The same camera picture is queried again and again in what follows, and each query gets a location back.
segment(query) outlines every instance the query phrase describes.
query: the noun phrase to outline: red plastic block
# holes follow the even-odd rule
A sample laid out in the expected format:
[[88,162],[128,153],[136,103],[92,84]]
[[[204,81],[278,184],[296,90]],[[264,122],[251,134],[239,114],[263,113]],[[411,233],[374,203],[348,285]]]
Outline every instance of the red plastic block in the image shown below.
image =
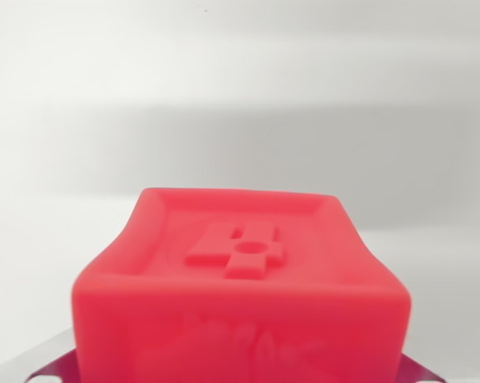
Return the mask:
[[410,298],[331,196],[147,189],[73,290],[83,383],[394,383]]

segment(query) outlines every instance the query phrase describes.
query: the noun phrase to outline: metal base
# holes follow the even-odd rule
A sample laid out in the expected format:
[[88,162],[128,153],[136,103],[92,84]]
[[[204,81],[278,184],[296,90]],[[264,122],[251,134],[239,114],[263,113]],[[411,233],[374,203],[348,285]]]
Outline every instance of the metal base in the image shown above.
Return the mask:
[[[395,383],[446,382],[403,355]],[[48,340],[38,347],[0,365],[0,383],[81,383],[73,343],[73,331]]]

